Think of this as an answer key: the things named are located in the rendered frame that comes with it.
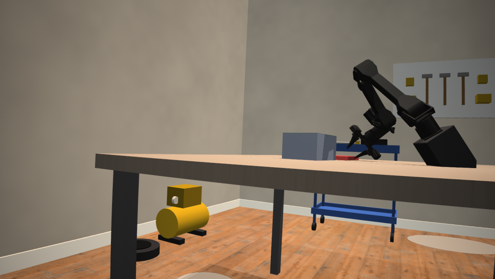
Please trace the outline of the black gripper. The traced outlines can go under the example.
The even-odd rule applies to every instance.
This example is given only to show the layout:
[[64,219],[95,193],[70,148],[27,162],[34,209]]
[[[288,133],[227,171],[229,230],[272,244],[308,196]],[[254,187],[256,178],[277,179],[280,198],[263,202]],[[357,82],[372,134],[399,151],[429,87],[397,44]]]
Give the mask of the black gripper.
[[371,146],[373,143],[375,143],[377,140],[379,140],[381,138],[381,136],[375,131],[374,128],[369,130],[365,135],[361,134],[361,130],[356,125],[352,125],[351,127],[349,127],[349,129],[353,132],[353,134],[352,134],[351,141],[349,142],[349,145],[347,145],[347,149],[351,145],[353,145],[353,143],[355,143],[355,141],[357,141],[359,138],[363,141],[363,143],[368,148],[368,150],[365,150],[362,153],[360,153],[359,155],[357,155],[356,157],[354,157],[355,159],[358,157],[361,157],[363,155],[372,156],[374,160],[377,160],[381,157],[381,154],[377,151],[377,149],[373,149],[373,147]]

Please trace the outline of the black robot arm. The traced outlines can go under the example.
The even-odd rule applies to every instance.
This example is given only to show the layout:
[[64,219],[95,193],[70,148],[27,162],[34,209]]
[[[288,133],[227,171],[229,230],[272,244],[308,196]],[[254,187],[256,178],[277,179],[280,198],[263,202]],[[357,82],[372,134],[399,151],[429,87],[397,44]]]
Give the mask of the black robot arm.
[[396,105],[397,114],[408,126],[416,127],[415,130],[421,139],[427,140],[443,131],[432,117],[435,113],[434,108],[415,96],[402,93],[378,73],[373,61],[367,59],[354,67],[353,80],[357,82],[358,88],[371,106],[363,116],[381,137],[389,131],[394,134],[395,128],[392,126],[396,124],[396,117],[385,108],[373,86]]

